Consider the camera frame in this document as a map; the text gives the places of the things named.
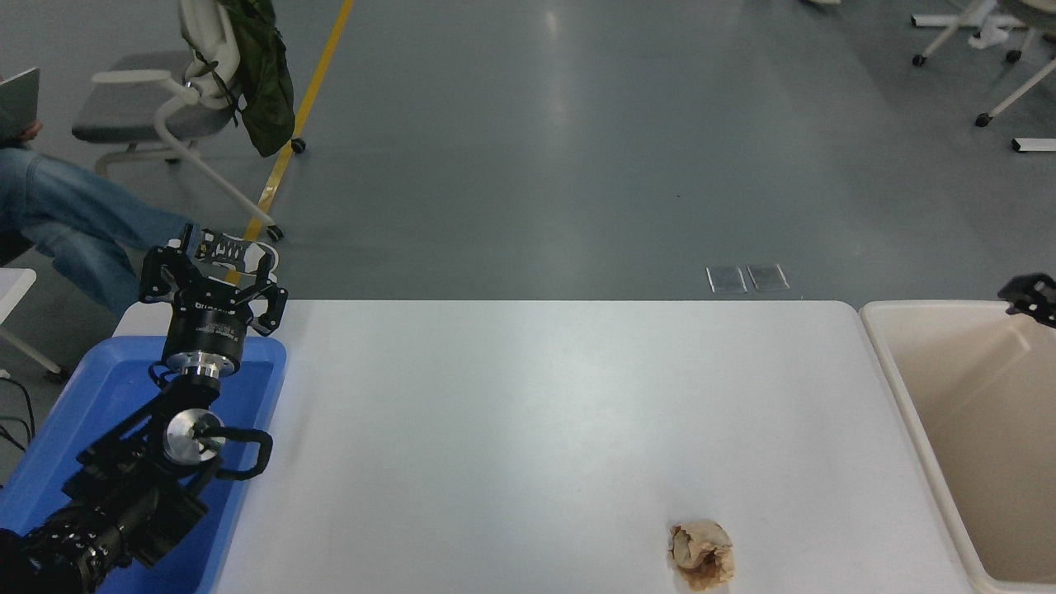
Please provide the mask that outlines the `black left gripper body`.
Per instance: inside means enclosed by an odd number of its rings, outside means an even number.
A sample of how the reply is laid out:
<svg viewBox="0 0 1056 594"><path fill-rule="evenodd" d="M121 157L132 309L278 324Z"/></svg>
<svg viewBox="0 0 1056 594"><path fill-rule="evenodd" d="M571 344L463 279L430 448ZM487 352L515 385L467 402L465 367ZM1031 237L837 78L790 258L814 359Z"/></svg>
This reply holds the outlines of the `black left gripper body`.
<svg viewBox="0 0 1056 594"><path fill-rule="evenodd" d="M247 304L212 304L177 296L163 344L162 361L168 367L188 367L200 355L222 367L238 367L250 324Z"/></svg>

